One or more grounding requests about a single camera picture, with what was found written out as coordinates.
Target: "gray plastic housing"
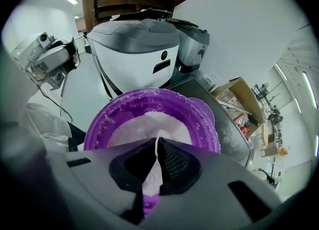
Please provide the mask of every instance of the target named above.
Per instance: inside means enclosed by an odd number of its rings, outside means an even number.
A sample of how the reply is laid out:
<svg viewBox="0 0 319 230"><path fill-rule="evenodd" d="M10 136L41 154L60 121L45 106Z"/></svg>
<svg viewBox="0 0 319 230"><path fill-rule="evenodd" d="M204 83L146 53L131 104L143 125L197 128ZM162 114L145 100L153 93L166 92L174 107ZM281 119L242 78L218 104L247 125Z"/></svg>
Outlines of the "gray plastic housing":
<svg viewBox="0 0 319 230"><path fill-rule="evenodd" d="M155 19L109 21L95 26L88 38L126 54L143 54L179 45L173 24Z"/></svg>
<svg viewBox="0 0 319 230"><path fill-rule="evenodd" d="M176 25L176 28L179 31L186 34L188 37L192 38L193 40L201 44L209 45L210 36L209 36L209 33L207 33L207 31L201 30L196 27L186 26L186 25L183 25L183 26Z"/></svg>
<svg viewBox="0 0 319 230"><path fill-rule="evenodd" d="M136 194L117 186L108 165L115 156L146 140L109 149L61 154L48 153L41 138L21 126L8 125L1 134L1 161L6 169L33 192L33 198L48 212L59 215L74 229L253 228L253 221L229 188L230 183L238 181L245 183L271 211L281 203L274 190L231 158L170 141L200 161L201 176L183 194L160 196L154 210L137 226L120 217L133 206ZM83 158L89 162L69 165Z"/></svg>

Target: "white wall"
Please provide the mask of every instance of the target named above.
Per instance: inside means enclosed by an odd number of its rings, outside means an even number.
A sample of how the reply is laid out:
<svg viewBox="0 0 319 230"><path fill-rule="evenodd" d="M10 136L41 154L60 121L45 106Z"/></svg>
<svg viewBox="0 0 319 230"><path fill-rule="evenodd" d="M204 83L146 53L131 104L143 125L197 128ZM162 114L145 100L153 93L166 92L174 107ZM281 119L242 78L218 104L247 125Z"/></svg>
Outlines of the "white wall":
<svg viewBox="0 0 319 230"><path fill-rule="evenodd" d="M5 24L1 39L4 46L11 52L28 35L46 31L56 38L70 40L77 35L74 15L68 11L69 5L63 0L23 0L10 15ZM50 91L44 84L42 89L58 104L61 103L60 91ZM48 107L60 115L60 109L38 92L30 100Z"/></svg>
<svg viewBox="0 0 319 230"><path fill-rule="evenodd" d="M86 29L85 21L84 21L83 17L76 19L75 22L76 22L76 27L77 27L78 31Z"/></svg>
<svg viewBox="0 0 319 230"><path fill-rule="evenodd" d="M173 17L210 34L200 69L219 76L218 85L240 76L255 85L305 22L294 0L187 0Z"/></svg>
<svg viewBox="0 0 319 230"><path fill-rule="evenodd" d="M319 44L309 25L300 29L277 62L287 77L285 81L293 98L297 98L302 118L315 150L315 137L319 134L319 109L313 106L311 94L302 75L306 72L315 97L319 98Z"/></svg>
<svg viewBox="0 0 319 230"><path fill-rule="evenodd" d="M285 171L284 180L276 189L282 201L304 189L312 175L313 162L308 161L304 164L295 166Z"/></svg>
<svg viewBox="0 0 319 230"><path fill-rule="evenodd" d="M313 141L310 141L306 126L298 111L295 101L289 102L280 109L282 121L283 146L288 156L276 156L276 160L284 160L285 169L304 164L314 156Z"/></svg>
<svg viewBox="0 0 319 230"><path fill-rule="evenodd" d="M267 90L269 94L266 96L267 99L271 100L272 97L276 96L271 101L271 105L276 105L279 109L281 109L293 99L286 84L275 68L271 68L257 84L261 87L264 83L268 83Z"/></svg>

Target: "ceiling light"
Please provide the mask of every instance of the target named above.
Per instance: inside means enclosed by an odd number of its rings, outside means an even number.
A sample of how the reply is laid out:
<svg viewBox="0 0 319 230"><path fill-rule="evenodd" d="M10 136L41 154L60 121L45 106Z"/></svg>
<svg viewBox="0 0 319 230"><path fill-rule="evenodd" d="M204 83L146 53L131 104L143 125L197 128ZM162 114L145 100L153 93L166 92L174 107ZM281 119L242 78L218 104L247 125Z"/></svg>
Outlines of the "ceiling light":
<svg viewBox="0 0 319 230"><path fill-rule="evenodd" d="M296 102L297 107L298 107L298 110L299 110L299 112L300 112L300 114L301 114L301 109L300 109L300 107L299 107L299 104L298 104L297 98L295 98L295 102Z"/></svg>
<svg viewBox="0 0 319 230"><path fill-rule="evenodd" d="M72 4L77 4L78 3L78 1L77 0L68 0L70 3L72 3Z"/></svg>
<svg viewBox="0 0 319 230"><path fill-rule="evenodd" d="M275 69L279 72L281 77L283 77L286 81L288 80L286 76L284 75L283 71L279 68L278 64L275 64Z"/></svg>
<svg viewBox="0 0 319 230"><path fill-rule="evenodd" d="M315 157L318 155L318 143L319 143L319 136L317 135L315 138Z"/></svg>
<svg viewBox="0 0 319 230"><path fill-rule="evenodd" d="M312 103L313 103L314 107L317 109L317 108L318 108L317 101L316 101L316 98L315 98L313 89L311 88L311 85L310 85L310 82L309 82L307 73L303 72L303 76L304 76L306 85L307 85L307 87L308 87L308 90L309 90L309 92L310 92Z"/></svg>

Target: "purple mixing bowl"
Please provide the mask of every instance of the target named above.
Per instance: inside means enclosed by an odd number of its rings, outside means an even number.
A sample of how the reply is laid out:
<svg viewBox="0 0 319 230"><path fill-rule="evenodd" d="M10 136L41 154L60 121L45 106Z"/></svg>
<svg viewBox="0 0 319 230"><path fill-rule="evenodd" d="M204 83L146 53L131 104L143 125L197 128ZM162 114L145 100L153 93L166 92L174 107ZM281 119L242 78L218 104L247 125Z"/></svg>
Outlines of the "purple mixing bowl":
<svg viewBox="0 0 319 230"><path fill-rule="evenodd" d="M134 90L110 101L94 118L84 141L84 150L103 149L113 132L126 121L147 112L163 112L187 127L193 146L220 153L218 136L211 116L192 100L176 92L146 88ZM145 213L154 207L158 195L144 195Z"/></svg>
<svg viewBox="0 0 319 230"><path fill-rule="evenodd" d="M206 115L210 118L211 122L215 126L215 117L210 107L200 99L197 99L197 98L189 98L189 99L206 113Z"/></svg>

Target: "flour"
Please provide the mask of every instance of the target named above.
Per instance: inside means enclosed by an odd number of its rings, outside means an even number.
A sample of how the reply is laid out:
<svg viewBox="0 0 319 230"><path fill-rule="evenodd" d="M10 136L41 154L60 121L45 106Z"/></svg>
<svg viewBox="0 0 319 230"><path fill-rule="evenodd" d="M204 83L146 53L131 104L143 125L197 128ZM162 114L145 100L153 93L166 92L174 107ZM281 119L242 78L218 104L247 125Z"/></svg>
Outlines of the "flour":
<svg viewBox="0 0 319 230"><path fill-rule="evenodd" d="M148 112L120 125L113 132L108 147L145 138L154 138L157 137L160 130L162 130L161 137L163 138L191 144L187 127L182 122L165 113ZM158 194L161 184L160 163L156 161L146 180L143 182L143 194L148 196Z"/></svg>

